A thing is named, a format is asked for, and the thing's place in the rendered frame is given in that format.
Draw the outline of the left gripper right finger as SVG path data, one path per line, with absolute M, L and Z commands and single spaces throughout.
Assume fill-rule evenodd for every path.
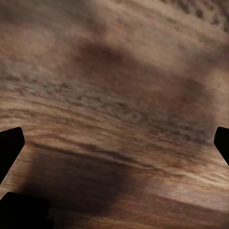
M 218 127 L 214 144 L 229 165 L 229 129 Z

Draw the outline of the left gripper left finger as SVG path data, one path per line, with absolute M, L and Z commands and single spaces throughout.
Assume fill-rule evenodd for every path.
M 0 132 L 0 184 L 25 145 L 21 127 Z

